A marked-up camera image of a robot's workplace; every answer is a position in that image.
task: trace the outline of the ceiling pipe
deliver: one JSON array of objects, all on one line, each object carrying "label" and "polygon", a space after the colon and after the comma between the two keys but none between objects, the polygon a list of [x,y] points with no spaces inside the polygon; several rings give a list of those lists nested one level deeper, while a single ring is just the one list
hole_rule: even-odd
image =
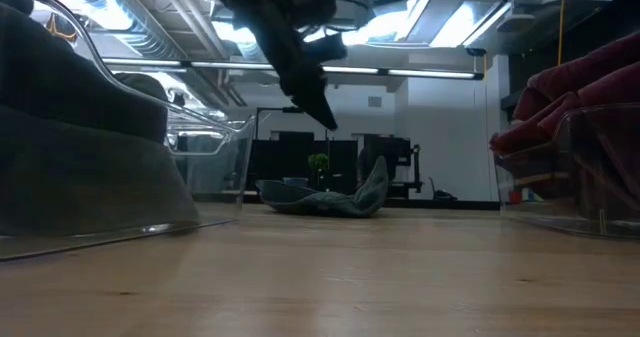
[{"label": "ceiling pipe", "polygon": [[[196,35],[198,40],[202,43],[202,45],[207,49],[209,53],[214,55],[216,58],[226,59],[226,53],[224,50],[224,46],[222,45],[222,41],[218,38],[218,35],[213,30],[213,25],[207,24],[206,20],[202,17],[202,14],[193,3],[193,0],[182,0],[187,5],[187,8],[191,10],[191,14],[185,9],[185,7],[180,3],[180,0],[169,0],[171,4],[174,6],[176,11],[180,14],[182,19],[187,23],[189,28]],[[225,83],[226,71],[218,72],[218,86],[222,86],[222,90],[225,92],[225,97],[232,100],[236,105],[242,107],[246,105],[244,100],[233,91],[233,86]]]},{"label": "ceiling pipe", "polygon": [[[83,0],[95,8],[103,8],[107,0]],[[139,0],[115,0],[133,21],[133,27],[129,35],[118,35],[117,37],[144,58],[161,59],[186,59],[187,54],[178,44],[167,34],[160,23],[151,15],[149,10]],[[122,31],[105,31],[106,33],[116,33]],[[208,107],[224,110],[229,104],[224,90],[202,75],[201,71],[189,70],[180,76],[194,91],[200,95],[202,102]]]},{"label": "ceiling pipe", "polygon": [[196,6],[193,0],[182,0],[182,2],[184,2],[187,5],[187,8],[191,10],[191,12],[193,13],[193,17],[195,17],[196,21],[200,24],[200,27],[202,27],[204,33],[216,47],[216,51],[219,54],[218,56],[216,56],[216,58],[227,59],[227,53],[225,51],[224,45],[222,44],[222,40],[220,40],[220,37],[218,37],[218,34],[213,29],[211,21],[207,21],[207,19],[204,18],[204,16],[200,12],[200,9],[198,8],[198,6]]},{"label": "ceiling pipe", "polygon": [[200,41],[200,43],[202,43],[202,45],[204,46],[204,48],[209,51],[209,53],[215,55],[216,57],[219,56],[219,52],[216,49],[216,46],[213,44],[213,41],[211,41],[202,31],[202,29],[196,24],[196,22],[191,18],[191,16],[189,15],[189,13],[187,12],[187,10],[184,8],[184,6],[182,6],[182,4],[180,3],[179,0],[169,0],[169,2],[171,2],[171,4],[175,7],[176,11],[178,11],[178,13],[180,14],[180,16],[182,17],[182,19],[184,19],[184,21],[187,23],[187,25],[189,26],[189,28],[193,31],[193,33],[195,33],[196,37],[198,38],[198,40]]}]

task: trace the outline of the plastic container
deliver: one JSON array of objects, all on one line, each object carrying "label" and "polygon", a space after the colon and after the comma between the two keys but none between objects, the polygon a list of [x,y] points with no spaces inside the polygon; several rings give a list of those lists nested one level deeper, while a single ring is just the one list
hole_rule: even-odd
[{"label": "plastic container", "polygon": [[253,117],[179,107],[144,74],[114,77],[56,0],[0,3],[0,261],[238,217]]},{"label": "plastic container", "polygon": [[640,238],[639,140],[638,104],[569,112],[552,142],[495,156],[503,215],[564,232]]}]

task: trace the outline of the black equipment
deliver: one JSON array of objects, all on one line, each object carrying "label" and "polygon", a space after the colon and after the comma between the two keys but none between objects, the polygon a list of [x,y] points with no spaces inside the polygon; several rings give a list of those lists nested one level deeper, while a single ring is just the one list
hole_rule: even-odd
[{"label": "black equipment", "polygon": [[313,177],[308,157],[316,153],[329,156],[329,170],[325,175],[325,188],[344,194],[355,193],[357,141],[313,141],[312,144],[300,144],[288,136],[280,135],[277,141],[254,140],[251,145],[249,171],[247,173],[248,191],[256,189],[258,180],[282,180],[284,177]]},{"label": "black equipment", "polygon": [[433,183],[433,178],[429,177],[429,181],[431,181],[431,189],[433,190],[433,200],[434,201],[457,201],[458,197],[455,197],[451,193],[445,190],[437,190],[436,185]]},{"label": "black equipment", "polygon": [[[368,149],[368,153],[373,158],[384,156],[387,161],[387,173],[389,175],[388,198],[409,198],[409,190],[415,189],[417,193],[422,191],[423,183],[420,181],[420,145],[411,147],[411,141],[408,139],[381,137],[378,135],[365,135],[364,145],[363,151]],[[396,167],[409,167],[412,162],[414,165],[413,181],[394,181]]]},{"label": "black equipment", "polygon": [[336,0],[220,0],[234,12],[234,26],[247,27],[280,76],[280,88],[304,112],[330,130],[338,128],[324,91],[320,65],[347,56],[339,35],[305,43],[304,33],[328,23]]}]

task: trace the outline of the desk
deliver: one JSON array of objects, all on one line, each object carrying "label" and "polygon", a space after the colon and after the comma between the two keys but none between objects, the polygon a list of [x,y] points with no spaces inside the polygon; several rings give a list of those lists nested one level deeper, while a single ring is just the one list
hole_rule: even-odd
[{"label": "desk", "polygon": [[495,212],[280,216],[0,265],[2,336],[581,336],[640,330],[640,244]]}]

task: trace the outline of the fluorescent light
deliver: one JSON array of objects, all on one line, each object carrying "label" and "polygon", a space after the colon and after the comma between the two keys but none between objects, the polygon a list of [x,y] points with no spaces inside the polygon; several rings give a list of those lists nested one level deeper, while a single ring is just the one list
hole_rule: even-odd
[{"label": "fluorescent light", "polygon": [[218,37],[223,40],[232,41],[235,43],[256,43],[256,37],[251,31],[244,27],[235,29],[231,23],[214,21],[213,28],[215,28]]},{"label": "fluorescent light", "polygon": [[377,16],[358,32],[364,33],[368,38],[395,33],[408,15],[408,11],[397,11]]},{"label": "fluorescent light", "polygon": [[427,70],[389,70],[389,76],[473,79],[475,73]]},{"label": "fluorescent light", "polygon": [[429,1],[430,0],[407,1],[407,10],[411,12],[409,12],[409,16],[405,19],[404,24],[400,26],[400,28],[398,28],[398,32],[396,32],[395,38],[396,41],[406,38],[409,35],[411,30],[413,29],[413,26],[416,25],[418,19],[422,15],[422,12],[424,12],[425,8],[427,8]]},{"label": "fluorescent light", "polygon": [[58,0],[74,12],[89,16],[100,26],[111,30],[126,30],[133,25],[133,20],[124,12],[115,0],[105,0],[105,7],[94,7],[85,0]]},{"label": "fluorescent light", "polygon": [[367,43],[369,36],[360,31],[349,31],[342,33],[342,43],[345,46],[355,46]]},{"label": "fluorescent light", "polygon": [[498,12],[496,12],[493,16],[491,16],[491,18],[489,18],[487,22],[483,23],[482,26],[480,26],[480,28],[478,28],[471,36],[469,36],[469,38],[467,38],[462,43],[462,45],[467,47],[473,42],[475,42],[475,40],[477,40],[478,37],[482,36],[485,32],[487,32],[487,30],[510,9],[511,9],[511,2],[505,3],[504,6],[502,6],[502,8],[498,10]]},{"label": "fluorescent light", "polygon": [[329,73],[378,74],[377,68],[322,66]]},{"label": "fluorescent light", "polygon": [[[111,65],[121,66],[150,66],[157,64],[158,66],[177,65],[180,61],[161,61],[146,59],[126,59],[126,58],[105,58],[104,62]],[[241,69],[256,71],[273,71],[273,66],[268,63],[244,63],[244,62],[217,62],[217,61],[194,61],[191,67],[196,68],[217,68],[217,69]],[[458,78],[458,79],[474,79],[476,73],[471,72],[448,72],[448,71],[429,71],[420,69],[378,69],[368,67],[344,67],[344,66],[322,66],[327,73],[345,73],[345,74],[361,74],[361,75],[388,75],[402,77],[432,77],[432,78]]]},{"label": "fluorescent light", "polygon": [[473,9],[468,3],[463,3],[449,20],[442,26],[440,32],[429,43],[430,47],[457,47],[473,32]]},{"label": "fluorescent light", "polygon": [[140,67],[140,72],[168,72],[168,73],[187,73],[189,70],[186,68],[175,67]]},{"label": "fluorescent light", "polygon": [[102,62],[120,66],[181,67],[180,61],[152,60],[144,58],[103,58]]},{"label": "fluorescent light", "polygon": [[209,131],[180,131],[178,132],[179,137],[193,137],[193,136],[209,136],[215,139],[222,139],[222,134],[219,132],[209,132]]},{"label": "fluorescent light", "polygon": [[273,71],[273,66],[268,63],[243,63],[243,62],[192,62],[193,67],[241,69],[254,71]]}]

